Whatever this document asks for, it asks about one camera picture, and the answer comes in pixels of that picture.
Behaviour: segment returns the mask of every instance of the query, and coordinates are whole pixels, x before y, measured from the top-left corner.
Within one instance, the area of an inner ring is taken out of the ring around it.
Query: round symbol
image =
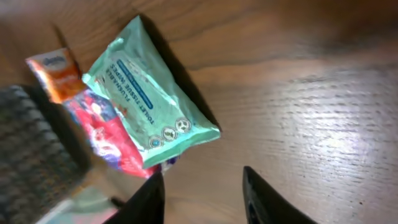
[[[162,130],[162,136],[166,141],[173,141],[177,138],[178,132],[173,127],[164,127]]]
[[[149,146],[151,148],[156,148],[156,147],[160,147],[163,146],[163,139],[162,137],[158,136],[158,135],[153,135],[149,138]]]
[[[179,118],[175,122],[175,127],[180,133],[188,133],[191,130],[191,122],[187,118]]]

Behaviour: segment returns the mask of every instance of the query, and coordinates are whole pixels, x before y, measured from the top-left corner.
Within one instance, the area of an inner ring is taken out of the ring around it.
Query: tissue packet
[[[108,45],[83,81],[111,100],[144,167],[220,137],[219,129],[174,82],[139,16]]]
[[[142,157],[137,147],[107,99],[86,89],[65,102],[65,106],[85,130],[94,153],[111,167],[145,178],[160,169],[160,166],[142,168]]]
[[[86,88],[68,49],[35,55],[26,63],[54,103],[62,103]]]

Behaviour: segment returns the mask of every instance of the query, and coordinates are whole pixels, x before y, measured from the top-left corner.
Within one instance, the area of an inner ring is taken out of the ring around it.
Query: mint green plastic wrapper
[[[83,81],[111,100],[144,168],[220,137],[219,129],[174,82],[140,17],[108,45]]]

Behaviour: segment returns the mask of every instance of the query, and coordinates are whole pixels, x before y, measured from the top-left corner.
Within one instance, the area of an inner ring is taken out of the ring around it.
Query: orange wrapper
[[[69,100],[86,88],[68,49],[35,55],[26,63],[54,103]]]

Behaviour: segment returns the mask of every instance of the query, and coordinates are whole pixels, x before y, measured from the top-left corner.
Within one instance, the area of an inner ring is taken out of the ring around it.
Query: wooden table
[[[396,1],[2,0],[1,84],[34,82],[54,27],[87,71],[138,13],[223,130],[166,174],[166,223],[244,223],[244,165],[320,223],[397,223]],[[143,183],[104,174],[125,197]]]

